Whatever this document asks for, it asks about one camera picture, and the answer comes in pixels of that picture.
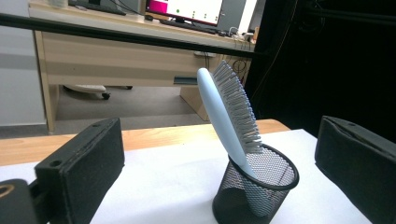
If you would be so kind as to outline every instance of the desk leg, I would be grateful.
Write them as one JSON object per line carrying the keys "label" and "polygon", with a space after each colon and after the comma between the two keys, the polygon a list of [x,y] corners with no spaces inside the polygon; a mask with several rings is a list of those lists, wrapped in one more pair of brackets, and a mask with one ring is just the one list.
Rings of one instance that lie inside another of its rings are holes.
{"label": "desk leg", "polygon": [[55,131],[55,117],[59,101],[59,85],[49,84],[43,36],[40,31],[35,31],[35,45],[37,48],[38,63],[41,76],[41,88],[43,90],[44,96],[47,125],[49,133],[53,134],[53,132]]}
{"label": "desk leg", "polygon": [[192,107],[202,120],[209,120],[209,116],[206,113],[204,102],[202,101],[198,87],[181,87],[180,96]]}

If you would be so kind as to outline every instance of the brush bristle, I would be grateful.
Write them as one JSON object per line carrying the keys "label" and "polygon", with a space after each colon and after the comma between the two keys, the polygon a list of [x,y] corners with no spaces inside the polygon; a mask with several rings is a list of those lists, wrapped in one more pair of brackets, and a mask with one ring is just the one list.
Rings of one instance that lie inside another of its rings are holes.
{"label": "brush bristle", "polygon": [[230,65],[222,61],[212,77],[242,149],[245,153],[262,153],[262,140],[256,118],[238,76]]}

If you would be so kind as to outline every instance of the black metal bar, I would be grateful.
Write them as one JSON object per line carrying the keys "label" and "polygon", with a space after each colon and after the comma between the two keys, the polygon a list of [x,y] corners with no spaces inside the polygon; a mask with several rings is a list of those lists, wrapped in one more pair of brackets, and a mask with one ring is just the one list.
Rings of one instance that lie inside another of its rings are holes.
{"label": "black metal bar", "polygon": [[0,25],[28,29],[28,30],[50,32],[50,33],[56,33],[62,35],[84,36],[84,37],[114,40],[120,42],[166,47],[172,49],[198,50],[198,51],[226,54],[226,55],[232,55],[238,57],[254,58],[261,55],[260,53],[257,52],[244,51],[241,49],[227,49],[224,47],[216,47],[216,46],[204,45],[195,42],[163,38],[158,36],[131,34],[120,31],[94,28],[89,26],[75,25],[65,22],[21,17],[21,16],[9,15],[4,13],[0,13]]}
{"label": "black metal bar", "polygon": [[306,15],[318,16],[323,18],[333,18],[347,21],[369,22],[374,24],[396,26],[396,16],[376,15],[359,12],[347,12],[339,10],[329,10],[324,8],[306,7]]}

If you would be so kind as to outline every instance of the brush head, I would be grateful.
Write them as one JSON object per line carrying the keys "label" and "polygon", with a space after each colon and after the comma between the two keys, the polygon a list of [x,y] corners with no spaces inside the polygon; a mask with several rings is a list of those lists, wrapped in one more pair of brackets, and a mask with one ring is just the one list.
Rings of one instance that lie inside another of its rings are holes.
{"label": "brush head", "polygon": [[221,143],[233,161],[254,177],[246,154],[262,153],[262,141],[238,76],[223,61],[213,74],[199,69],[197,79],[206,112]]}

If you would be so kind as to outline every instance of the keyboard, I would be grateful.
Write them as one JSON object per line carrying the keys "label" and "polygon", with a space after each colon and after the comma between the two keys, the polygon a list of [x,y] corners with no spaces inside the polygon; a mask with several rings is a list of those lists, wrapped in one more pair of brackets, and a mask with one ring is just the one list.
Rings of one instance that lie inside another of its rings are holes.
{"label": "keyboard", "polygon": [[204,33],[208,33],[208,34],[212,34],[212,35],[216,34],[215,30],[211,30],[211,29],[207,29],[207,28],[203,28],[203,27],[199,27],[199,26],[194,26],[194,25],[191,25],[188,23],[166,21],[166,20],[160,20],[160,23],[165,24],[165,25],[170,25],[170,26],[176,26],[179,28],[189,29],[189,30],[193,30],[193,31],[204,32]]}
{"label": "keyboard", "polygon": [[90,4],[88,2],[83,2],[83,1],[75,1],[75,0],[69,0],[69,6],[70,7],[85,7],[90,10],[95,10],[95,11],[101,11],[101,12],[107,12],[107,13],[112,13],[112,14],[117,14],[121,16],[125,16],[126,13],[119,11],[118,9],[112,8],[112,7],[106,7],[106,6],[99,6],[96,4]]}

